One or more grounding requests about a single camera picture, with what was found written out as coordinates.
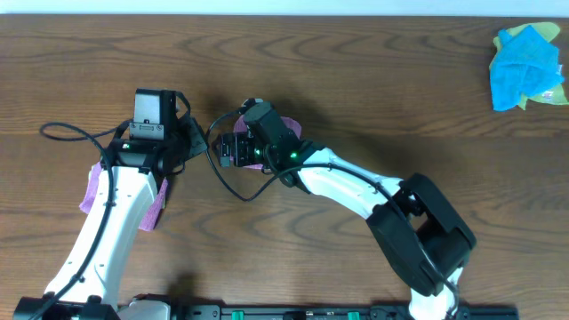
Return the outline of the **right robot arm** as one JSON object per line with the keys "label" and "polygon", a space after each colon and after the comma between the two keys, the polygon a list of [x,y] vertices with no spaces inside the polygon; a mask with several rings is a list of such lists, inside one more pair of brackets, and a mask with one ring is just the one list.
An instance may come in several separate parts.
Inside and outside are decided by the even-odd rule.
{"label": "right robot arm", "polygon": [[389,265],[412,291],[412,319],[453,319],[459,311],[458,280],[477,239],[428,177],[402,180],[352,164],[330,148],[303,139],[261,99],[236,110],[241,132],[212,143],[213,168],[259,166],[270,181],[323,196],[365,220]]}

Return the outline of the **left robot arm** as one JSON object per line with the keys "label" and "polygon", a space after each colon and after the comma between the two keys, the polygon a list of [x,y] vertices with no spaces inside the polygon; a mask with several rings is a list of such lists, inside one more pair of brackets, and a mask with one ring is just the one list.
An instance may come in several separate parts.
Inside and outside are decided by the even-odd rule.
{"label": "left robot arm", "polygon": [[134,115],[114,131],[92,168],[94,199],[60,271],[40,298],[23,297],[15,319],[117,319],[118,291],[129,252],[144,216],[165,206],[169,177],[207,149],[204,133],[182,92],[139,88]]}

